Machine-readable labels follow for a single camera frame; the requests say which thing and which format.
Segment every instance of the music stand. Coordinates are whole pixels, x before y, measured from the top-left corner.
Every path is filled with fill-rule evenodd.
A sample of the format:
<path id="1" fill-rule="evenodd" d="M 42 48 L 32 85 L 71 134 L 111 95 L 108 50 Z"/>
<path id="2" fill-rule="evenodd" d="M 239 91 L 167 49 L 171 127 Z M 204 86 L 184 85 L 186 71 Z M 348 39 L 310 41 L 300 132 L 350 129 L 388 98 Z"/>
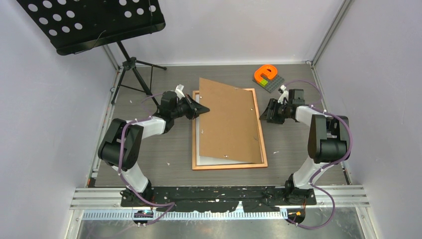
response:
<path id="1" fill-rule="evenodd" d="M 79 54 L 94 47 L 116 42 L 126 61 L 116 87 L 112 104 L 120 86 L 151 93 L 152 70 L 166 67 L 129 57 L 121 41 L 152 34 L 166 23 L 158 0 L 17 0 L 32 20 L 50 39 L 59 55 Z M 151 66 L 150 86 L 142 79 L 136 63 Z M 142 90 L 122 85 L 126 71 L 132 70 Z"/>

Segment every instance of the robotic arm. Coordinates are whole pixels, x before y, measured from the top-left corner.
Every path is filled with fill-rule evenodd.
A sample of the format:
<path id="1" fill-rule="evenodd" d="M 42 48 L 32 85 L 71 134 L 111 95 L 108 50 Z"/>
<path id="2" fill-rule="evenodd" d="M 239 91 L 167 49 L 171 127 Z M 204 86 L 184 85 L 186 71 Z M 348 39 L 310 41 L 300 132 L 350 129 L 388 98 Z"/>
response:
<path id="1" fill-rule="evenodd" d="M 290 175 L 285 183 L 286 202 L 298 204 L 308 198 L 313 191 L 311 177 L 323 166 L 342 158 L 349 147 L 349 135 L 338 120 L 317 112 L 305 105 L 304 91 L 292 89 L 288 92 L 284 85 L 279 92 L 281 97 L 270 99 L 260 120 L 283 124 L 285 119 L 294 119 L 310 127 L 308 138 L 308 157 L 301 168 Z M 348 124 L 348 118 L 339 116 Z M 332 166 L 321 170 L 313 178 L 313 183 Z"/>
<path id="2" fill-rule="evenodd" d="M 152 117 L 146 121 L 134 123 L 126 130 L 121 173 L 125 180 L 144 198 L 151 196 L 151 182 L 143 175 L 136 163 L 142 140 L 153 135 L 167 133 L 177 118 L 186 116 L 189 120 L 193 120 L 200 114 L 210 111 L 207 107 L 194 101 L 188 94 L 183 94 L 182 90 L 183 86 L 178 85 L 175 91 L 164 92 L 161 104 Z M 99 158 L 116 171 L 119 163 L 121 134 L 127 122 L 129 121 L 113 119 L 98 150 Z"/>

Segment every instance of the green block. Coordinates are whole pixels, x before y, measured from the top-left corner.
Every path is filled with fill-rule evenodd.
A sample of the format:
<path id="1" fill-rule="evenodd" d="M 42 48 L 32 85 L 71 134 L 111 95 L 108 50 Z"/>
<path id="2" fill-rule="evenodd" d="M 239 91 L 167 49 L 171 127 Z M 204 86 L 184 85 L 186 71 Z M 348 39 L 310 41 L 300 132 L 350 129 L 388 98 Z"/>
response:
<path id="1" fill-rule="evenodd" d="M 268 84 L 268 81 L 266 81 L 266 80 L 263 79 L 259 84 L 261 86 L 266 86 Z"/>

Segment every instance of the wooden picture frame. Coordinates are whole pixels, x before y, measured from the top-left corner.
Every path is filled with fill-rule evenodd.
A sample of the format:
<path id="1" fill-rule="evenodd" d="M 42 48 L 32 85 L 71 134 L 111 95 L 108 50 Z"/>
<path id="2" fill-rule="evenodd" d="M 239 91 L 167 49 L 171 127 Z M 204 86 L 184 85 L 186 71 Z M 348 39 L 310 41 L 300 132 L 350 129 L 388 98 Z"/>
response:
<path id="1" fill-rule="evenodd" d="M 244 89 L 251 91 L 253 95 L 254 107 L 256 112 L 256 120 L 259 133 L 259 145 L 261 148 L 262 163 L 240 163 L 240 164 L 220 164 L 220 165 L 197 165 L 197 148 L 196 148 L 196 121 L 192 122 L 192 170 L 213 170 L 213 169 L 241 169 L 241 168 L 265 168 L 268 167 L 267 153 L 265 151 L 264 137 L 262 135 L 261 121 L 259 120 L 258 103 L 254 88 Z M 199 91 L 193 91 L 193 99 L 196 99 Z"/>

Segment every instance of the white wall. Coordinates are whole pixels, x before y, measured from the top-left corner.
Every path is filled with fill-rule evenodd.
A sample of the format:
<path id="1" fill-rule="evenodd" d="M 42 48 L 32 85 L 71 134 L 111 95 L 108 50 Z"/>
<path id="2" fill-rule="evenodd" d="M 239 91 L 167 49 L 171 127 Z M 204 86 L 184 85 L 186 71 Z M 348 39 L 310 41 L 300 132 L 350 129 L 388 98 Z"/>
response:
<path id="1" fill-rule="evenodd" d="M 0 238 L 63 238 L 115 72 L 101 48 L 59 56 L 14 0 L 0 1 Z"/>
<path id="2" fill-rule="evenodd" d="M 350 119 L 348 161 L 381 238 L 421 238 L 422 2 L 355 1 L 317 63 L 328 107 Z"/>
<path id="3" fill-rule="evenodd" d="M 311 60 L 342 0 L 159 0 L 166 27 L 123 42 L 156 64 Z M 115 55 L 117 45 L 113 44 Z"/>

